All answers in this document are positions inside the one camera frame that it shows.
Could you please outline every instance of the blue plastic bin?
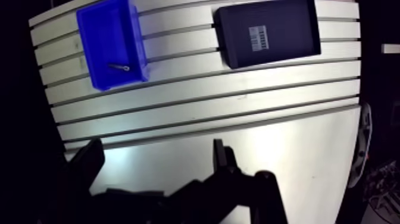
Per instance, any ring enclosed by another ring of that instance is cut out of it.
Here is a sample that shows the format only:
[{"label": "blue plastic bin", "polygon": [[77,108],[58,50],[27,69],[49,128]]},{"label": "blue plastic bin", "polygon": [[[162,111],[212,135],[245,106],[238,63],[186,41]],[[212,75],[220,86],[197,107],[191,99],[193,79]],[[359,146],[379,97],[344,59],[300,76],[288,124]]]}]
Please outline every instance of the blue plastic bin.
[{"label": "blue plastic bin", "polygon": [[94,88],[106,91],[149,79],[138,12],[129,0],[107,0],[78,10],[77,20]]}]

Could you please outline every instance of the barcode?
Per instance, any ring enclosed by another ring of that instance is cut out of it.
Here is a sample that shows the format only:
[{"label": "barcode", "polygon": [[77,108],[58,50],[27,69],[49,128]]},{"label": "barcode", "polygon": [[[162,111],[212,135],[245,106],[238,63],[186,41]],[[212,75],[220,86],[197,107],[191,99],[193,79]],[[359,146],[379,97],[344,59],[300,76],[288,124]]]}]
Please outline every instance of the barcode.
[{"label": "barcode", "polygon": [[255,26],[249,28],[251,48],[253,51],[269,49],[267,29],[265,26]]}]

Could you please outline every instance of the white label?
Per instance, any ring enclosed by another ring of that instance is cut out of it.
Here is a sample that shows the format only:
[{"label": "white label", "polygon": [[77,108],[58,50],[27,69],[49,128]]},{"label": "white label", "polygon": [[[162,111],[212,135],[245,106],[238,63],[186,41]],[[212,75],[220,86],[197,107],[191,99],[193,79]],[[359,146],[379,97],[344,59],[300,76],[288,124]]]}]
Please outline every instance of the white label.
[{"label": "white label", "polygon": [[250,27],[249,32],[253,51],[262,51],[270,48],[265,26]]}]

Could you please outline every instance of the cable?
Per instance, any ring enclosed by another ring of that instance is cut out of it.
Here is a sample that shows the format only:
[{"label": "cable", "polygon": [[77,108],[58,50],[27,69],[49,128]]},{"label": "cable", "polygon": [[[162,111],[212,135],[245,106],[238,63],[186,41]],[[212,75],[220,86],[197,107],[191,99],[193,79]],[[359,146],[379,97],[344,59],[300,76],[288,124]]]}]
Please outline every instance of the cable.
[{"label": "cable", "polygon": [[389,222],[387,219],[385,219],[384,217],[382,217],[382,216],[374,209],[374,207],[372,207],[371,202],[368,202],[368,204],[371,206],[371,209],[375,212],[375,214],[377,214],[377,215],[379,216],[379,218],[381,218],[381,220],[385,221],[385,222],[388,223],[388,224],[393,224],[393,223]]}]

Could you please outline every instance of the white surface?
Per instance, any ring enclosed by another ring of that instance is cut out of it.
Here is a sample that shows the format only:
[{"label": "white surface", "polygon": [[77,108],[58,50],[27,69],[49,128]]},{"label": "white surface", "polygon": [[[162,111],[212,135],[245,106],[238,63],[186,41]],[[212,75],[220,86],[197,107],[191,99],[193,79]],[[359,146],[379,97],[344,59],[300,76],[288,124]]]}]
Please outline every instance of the white surface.
[{"label": "white surface", "polygon": [[68,13],[60,18],[41,24],[30,31],[33,46],[78,30],[76,13]]},{"label": "white surface", "polygon": [[[220,120],[215,120],[215,121],[211,121],[211,122],[202,122],[202,123],[197,123],[197,124],[193,124],[193,125],[183,125],[183,126],[170,127],[170,128],[164,128],[164,129],[150,130],[150,131],[146,131],[146,132],[118,135],[118,136],[113,136],[113,137],[108,137],[108,138],[102,138],[101,141],[103,142],[103,144],[106,145],[106,147],[108,147],[107,146],[108,144],[116,144],[116,143],[122,143],[122,142],[127,142],[127,141],[137,141],[140,139],[156,138],[156,137],[166,136],[166,135],[177,135],[180,133],[199,132],[199,131],[203,131],[203,130],[210,130],[210,129],[221,128],[221,127],[226,127],[226,126],[243,125],[243,124],[248,124],[248,123],[252,123],[252,122],[257,122],[260,120],[271,120],[271,119],[276,119],[279,117],[294,116],[294,115],[310,113],[310,112],[315,112],[315,111],[344,107],[344,106],[348,106],[348,105],[356,105],[359,103],[359,100],[360,100],[359,98],[342,99],[342,100],[338,100],[338,101],[324,102],[324,103],[320,103],[320,104],[313,104],[313,105],[307,105],[307,106],[302,106],[302,107],[295,107],[295,108],[290,108],[290,109],[271,111],[271,112],[266,112],[266,113],[258,113],[258,114],[248,115],[248,116],[240,116],[240,117],[235,117],[235,118],[230,118],[230,119],[220,119]],[[81,147],[85,146],[87,143],[89,143],[89,141],[71,142],[71,143],[64,144],[64,146],[67,150],[73,150],[73,149],[81,148]]]},{"label": "white surface", "polygon": [[44,85],[64,79],[88,74],[89,69],[84,55],[39,70]]},{"label": "white surface", "polygon": [[218,48],[215,29],[178,33],[144,41],[146,57],[155,58],[207,48]]},{"label": "white surface", "polygon": [[73,0],[73,1],[67,2],[65,4],[60,5],[59,7],[53,8],[49,11],[46,11],[42,14],[39,14],[39,15],[31,18],[29,20],[29,26],[37,25],[46,20],[49,20],[50,18],[53,18],[60,14],[66,13],[68,11],[74,10],[76,8],[83,7],[87,4],[91,4],[96,1],[98,1],[98,0]]},{"label": "white surface", "polygon": [[359,80],[302,86],[173,105],[88,120],[69,125],[61,125],[58,127],[58,131],[63,140],[71,140],[181,122],[198,122],[201,119],[217,120],[221,116],[235,116],[235,114],[240,113],[257,113],[257,111],[259,112],[260,110],[278,110],[279,107],[338,97],[348,97],[356,95],[359,92]]},{"label": "white surface", "polygon": [[360,70],[360,61],[348,61],[247,71],[106,95],[55,107],[52,108],[52,113],[56,122],[65,122],[199,97],[357,77],[360,75]]},{"label": "white surface", "polygon": [[83,51],[79,34],[60,41],[49,43],[35,50],[36,61],[39,66],[51,61]]},{"label": "white surface", "polygon": [[[257,1],[240,1],[238,3],[257,2]],[[210,25],[213,24],[213,12],[223,6],[234,4],[233,2],[218,3],[209,2],[208,5],[198,7],[180,8],[176,10],[162,11],[155,14],[145,15],[140,17],[140,26],[143,35],[152,33],[165,32],[169,30],[181,29],[185,27]],[[354,3],[343,2],[327,2],[318,1],[316,3],[316,10],[318,17],[330,18],[358,18],[358,13],[348,8],[353,8]],[[335,8],[337,10],[326,10],[327,8]],[[75,11],[66,15],[62,15],[54,20],[49,20],[44,24],[40,24],[31,31],[33,45],[50,41],[51,39],[60,37],[62,35],[78,31],[78,24],[76,20]]]},{"label": "white surface", "polygon": [[[212,145],[221,138],[233,148],[244,173],[272,171],[290,224],[333,224],[351,166],[360,109],[272,125],[105,152],[91,193],[107,187],[129,191],[162,190],[167,195],[213,172]],[[247,209],[236,209],[225,223],[250,223]]]},{"label": "white surface", "polygon": [[[359,23],[320,21],[318,24],[321,39],[360,38]],[[37,63],[42,65],[62,57],[83,52],[82,46],[79,34],[40,46],[35,51]],[[144,40],[144,46],[147,58],[219,47],[215,29],[197,30],[147,39]]]},{"label": "white surface", "polygon": [[382,53],[384,54],[400,54],[400,44],[383,44]]},{"label": "white surface", "polygon": [[[322,43],[321,50],[321,55],[268,63],[265,65],[255,66],[253,69],[278,66],[282,64],[288,65],[288,63],[301,64],[318,60],[337,60],[340,58],[357,58],[361,56],[360,42]],[[219,52],[173,58],[150,63],[148,67],[150,71],[150,82],[230,70],[226,65],[224,65]],[[100,91],[93,88],[90,78],[85,78],[48,88],[46,89],[46,96],[49,103],[54,104],[99,92]]]},{"label": "white surface", "polygon": [[[59,7],[53,8],[52,10],[49,10],[47,12],[37,15],[36,17],[31,18],[29,20],[29,26],[37,25],[46,20],[49,20],[52,17],[67,13],[69,11],[83,7],[87,4],[94,3],[96,1],[97,0],[73,0],[73,1],[70,1],[63,5],[60,5]],[[139,11],[153,10],[153,9],[157,9],[157,8],[191,3],[191,2],[206,2],[206,1],[203,1],[203,0],[169,0],[169,1],[166,1],[166,0],[135,0],[135,3],[137,5]],[[234,1],[234,0],[229,1],[229,3],[232,3],[232,2],[243,2],[243,1]],[[327,2],[327,1],[316,1],[317,7],[319,7],[320,4],[324,4],[324,3],[320,3],[320,2]],[[329,13],[329,15],[327,17],[331,17],[330,15],[334,14],[334,13],[342,14],[346,18],[352,18],[354,16],[359,17],[358,7],[355,7],[354,5],[356,5],[356,3],[354,3],[354,2],[340,2],[340,4],[332,3],[330,5],[323,5],[321,7],[321,9],[324,11],[327,11]]]}]

